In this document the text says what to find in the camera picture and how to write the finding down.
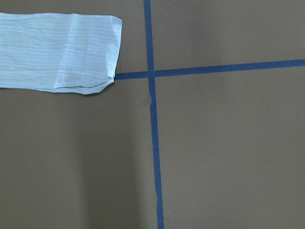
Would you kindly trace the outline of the light blue button shirt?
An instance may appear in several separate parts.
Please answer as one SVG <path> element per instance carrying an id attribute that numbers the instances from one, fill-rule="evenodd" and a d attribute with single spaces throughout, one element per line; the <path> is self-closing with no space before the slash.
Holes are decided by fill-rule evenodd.
<path id="1" fill-rule="evenodd" d="M 112 15 L 0 15 L 0 85 L 95 94 L 115 79 L 122 20 Z"/>

